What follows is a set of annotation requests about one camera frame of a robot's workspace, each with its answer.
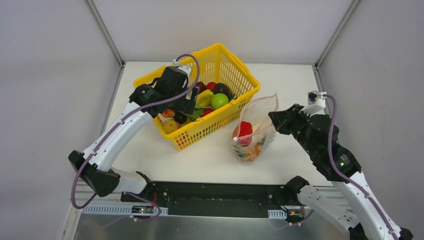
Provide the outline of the clear zip top bag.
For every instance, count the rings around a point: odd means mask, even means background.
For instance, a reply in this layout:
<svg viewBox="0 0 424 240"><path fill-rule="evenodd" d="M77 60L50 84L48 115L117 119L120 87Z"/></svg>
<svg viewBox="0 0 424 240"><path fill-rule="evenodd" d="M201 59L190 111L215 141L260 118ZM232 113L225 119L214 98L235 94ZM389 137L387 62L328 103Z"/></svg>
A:
<svg viewBox="0 0 424 240"><path fill-rule="evenodd" d="M273 142L276 130L268 115L279 109L278 95L251 100L240 113L231 136L231 147L240 163L254 162Z"/></svg>

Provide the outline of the yellow banana bunch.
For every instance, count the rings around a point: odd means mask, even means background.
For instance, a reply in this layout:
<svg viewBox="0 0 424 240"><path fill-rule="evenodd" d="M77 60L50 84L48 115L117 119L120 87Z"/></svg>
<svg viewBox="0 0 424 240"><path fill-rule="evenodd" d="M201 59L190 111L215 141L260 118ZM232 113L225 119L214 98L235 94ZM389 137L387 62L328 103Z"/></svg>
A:
<svg viewBox="0 0 424 240"><path fill-rule="evenodd" d="M202 91L196 99L196 106L207 107L211 105L211 99L214 93L210 90Z"/></svg>

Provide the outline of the red bell pepper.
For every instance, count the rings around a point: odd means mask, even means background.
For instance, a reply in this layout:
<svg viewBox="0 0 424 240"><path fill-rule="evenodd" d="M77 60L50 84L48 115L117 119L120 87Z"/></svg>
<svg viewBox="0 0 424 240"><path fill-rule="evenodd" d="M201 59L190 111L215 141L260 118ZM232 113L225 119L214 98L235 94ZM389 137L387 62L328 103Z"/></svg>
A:
<svg viewBox="0 0 424 240"><path fill-rule="evenodd" d="M234 129L233 140L242 147L248 147L252 142L253 126L250 122L241 121Z"/></svg>

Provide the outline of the toy pineapple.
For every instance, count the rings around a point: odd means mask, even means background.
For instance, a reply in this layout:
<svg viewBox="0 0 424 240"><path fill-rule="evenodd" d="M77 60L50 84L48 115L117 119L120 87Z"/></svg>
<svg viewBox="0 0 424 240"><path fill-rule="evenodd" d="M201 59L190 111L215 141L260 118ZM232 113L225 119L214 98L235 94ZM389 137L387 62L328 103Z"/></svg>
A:
<svg viewBox="0 0 424 240"><path fill-rule="evenodd" d="M234 148L237 159L242 162L253 162L264 150L264 143L257 142L254 146L242 147L237 145Z"/></svg>

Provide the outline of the yellow round fruit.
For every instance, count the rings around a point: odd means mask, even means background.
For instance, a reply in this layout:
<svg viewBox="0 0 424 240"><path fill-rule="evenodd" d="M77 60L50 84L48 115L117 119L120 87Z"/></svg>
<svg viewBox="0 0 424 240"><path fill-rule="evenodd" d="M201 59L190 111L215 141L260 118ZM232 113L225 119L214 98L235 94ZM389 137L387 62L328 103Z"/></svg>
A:
<svg viewBox="0 0 424 240"><path fill-rule="evenodd" d="M175 120L168 120L163 124L163 130L168 135L180 128L180 124Z"/></svg>

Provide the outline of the green apple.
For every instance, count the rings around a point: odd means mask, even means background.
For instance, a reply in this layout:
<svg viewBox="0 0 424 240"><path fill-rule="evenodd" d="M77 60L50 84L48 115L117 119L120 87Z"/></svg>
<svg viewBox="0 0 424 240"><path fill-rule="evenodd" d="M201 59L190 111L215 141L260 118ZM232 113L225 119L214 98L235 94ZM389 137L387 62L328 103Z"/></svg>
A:
<svg viewBox="0 0 424 240"><path fill-rule="evenodd" d="M211 98L211 107L217 110L229 103L229 98L224 93L214 94Z"/></svg>

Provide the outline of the yellow plastic basket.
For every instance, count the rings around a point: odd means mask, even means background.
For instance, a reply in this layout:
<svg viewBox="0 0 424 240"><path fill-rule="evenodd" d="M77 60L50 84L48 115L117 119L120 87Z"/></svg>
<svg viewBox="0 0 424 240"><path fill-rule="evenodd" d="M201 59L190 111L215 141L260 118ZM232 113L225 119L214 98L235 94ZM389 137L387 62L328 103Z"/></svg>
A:
<svg viewBox="0 0 424 240"><path fill-rule="evenodd" d="M246 65L216 43L136 79L129 99L148 107L162 136L182 150L237 119L260 89Z"/></svg>

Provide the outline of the white radish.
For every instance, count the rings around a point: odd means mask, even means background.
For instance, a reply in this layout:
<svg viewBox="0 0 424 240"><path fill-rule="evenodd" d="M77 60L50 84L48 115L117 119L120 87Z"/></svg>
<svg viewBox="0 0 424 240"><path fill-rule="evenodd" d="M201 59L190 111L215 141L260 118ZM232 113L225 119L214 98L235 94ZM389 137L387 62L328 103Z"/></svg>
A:
<svg viewBox="0 0 424 240"><path fill-rule="evenodd" d="M267 128L267 123L265 121L258 122L252 126L252 136L264 136Z"/></svg>

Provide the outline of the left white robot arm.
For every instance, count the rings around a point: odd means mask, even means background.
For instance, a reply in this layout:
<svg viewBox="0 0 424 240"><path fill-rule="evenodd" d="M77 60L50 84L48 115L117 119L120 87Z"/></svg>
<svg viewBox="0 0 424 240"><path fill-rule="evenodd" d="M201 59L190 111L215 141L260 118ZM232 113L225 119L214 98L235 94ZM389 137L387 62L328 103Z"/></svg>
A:
<svg viewBox="0 0 424 240"><path fill-rule="evenodd" d="M192 71L188 65L165 67L158 77L135 88L118 118L92 145L69 154L70 164L97 196L131 192L143 203L152 198L153 189L142 174L112 165L135 134L158 114L170 107L194 110L198 89L189 89Z"/></svg>

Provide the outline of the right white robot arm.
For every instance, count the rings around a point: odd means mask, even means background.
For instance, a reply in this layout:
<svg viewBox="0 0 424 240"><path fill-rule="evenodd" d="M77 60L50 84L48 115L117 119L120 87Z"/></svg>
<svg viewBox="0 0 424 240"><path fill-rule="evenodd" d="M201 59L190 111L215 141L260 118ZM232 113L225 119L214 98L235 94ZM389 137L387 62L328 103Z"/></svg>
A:
<svg viewBox="0 0 424 240"><path fill-rule="evenodd" d="M343 195L351 211L321 199L318 191L300 176L287 183L284 200L290 205L307 205L350 240L413 239L412 232L397 225L383 209L352 152L337 142L335 117L307 114L309 109L310 106L296 103L286 110L269 112L268 116L278 133L294 137L316 170Z"/></svg>

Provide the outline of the green leafy vegetable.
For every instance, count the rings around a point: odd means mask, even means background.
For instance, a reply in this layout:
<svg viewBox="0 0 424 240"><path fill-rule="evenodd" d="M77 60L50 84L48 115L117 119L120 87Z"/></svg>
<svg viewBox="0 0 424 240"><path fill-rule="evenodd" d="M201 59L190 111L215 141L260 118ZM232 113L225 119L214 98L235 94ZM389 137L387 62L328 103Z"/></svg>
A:
<svg viewBox="0 0 424 240"><path fill-rule="evenodd" d="M212 113L213 111L214 110L210 106L207 106L207 107L196 106L192 114L183 113L183 115L188 117L190 121L194 122L197 119L205 117L206 115Z"/></svg>

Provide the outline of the red tomato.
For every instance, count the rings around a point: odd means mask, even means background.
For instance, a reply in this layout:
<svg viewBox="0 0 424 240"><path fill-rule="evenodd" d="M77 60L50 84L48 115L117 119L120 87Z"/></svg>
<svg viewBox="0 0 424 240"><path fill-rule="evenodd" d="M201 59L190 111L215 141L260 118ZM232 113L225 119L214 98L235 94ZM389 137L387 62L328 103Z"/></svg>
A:
<svg viewBox="0 0 424 240"><path fill-rule="evenodd" d="M205 89L206 90L210 90L210 91L213 91L213 89L214 89L214 87L216 86L216 82L209 82L206 86L205 86Z"/></svg>

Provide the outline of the dark round plum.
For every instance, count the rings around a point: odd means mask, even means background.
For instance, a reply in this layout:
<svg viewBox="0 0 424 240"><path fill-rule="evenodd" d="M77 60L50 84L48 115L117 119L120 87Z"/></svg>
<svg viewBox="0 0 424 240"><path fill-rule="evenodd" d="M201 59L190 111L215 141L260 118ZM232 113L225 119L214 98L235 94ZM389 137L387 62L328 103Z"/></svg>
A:
<svg viewBox="0 0 424 240"><path fill-rule="evenodd" d="M187 121L187 116L180 112L177 112L173 118L180 125L183 125Z"/></svg>

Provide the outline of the dark avocado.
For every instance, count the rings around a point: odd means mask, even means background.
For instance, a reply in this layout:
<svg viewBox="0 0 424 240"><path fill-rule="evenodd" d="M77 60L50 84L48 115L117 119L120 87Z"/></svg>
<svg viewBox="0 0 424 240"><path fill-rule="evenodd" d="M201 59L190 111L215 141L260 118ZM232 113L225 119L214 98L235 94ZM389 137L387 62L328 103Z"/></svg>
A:
<svg viewBox="0 0 424 240"><path fill-rule="evenodd" d="M216 94L224 94L227 96L228 99L230 99L233 96L232 90L224 83L217 83L213 89L212 92Z"/></svg>

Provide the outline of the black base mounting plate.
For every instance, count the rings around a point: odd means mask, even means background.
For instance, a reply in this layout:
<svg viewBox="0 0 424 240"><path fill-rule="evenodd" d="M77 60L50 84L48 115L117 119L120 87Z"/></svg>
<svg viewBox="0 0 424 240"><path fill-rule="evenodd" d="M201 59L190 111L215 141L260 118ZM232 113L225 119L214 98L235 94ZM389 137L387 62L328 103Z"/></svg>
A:
<svg viewBox="0 0 424 240"><path fill-rule="evenodd" d="M166 208L168 215L303 220L307 211L295 192L284 185L156 181L137 196L121 194L122 202L141 198Z"/></svg>

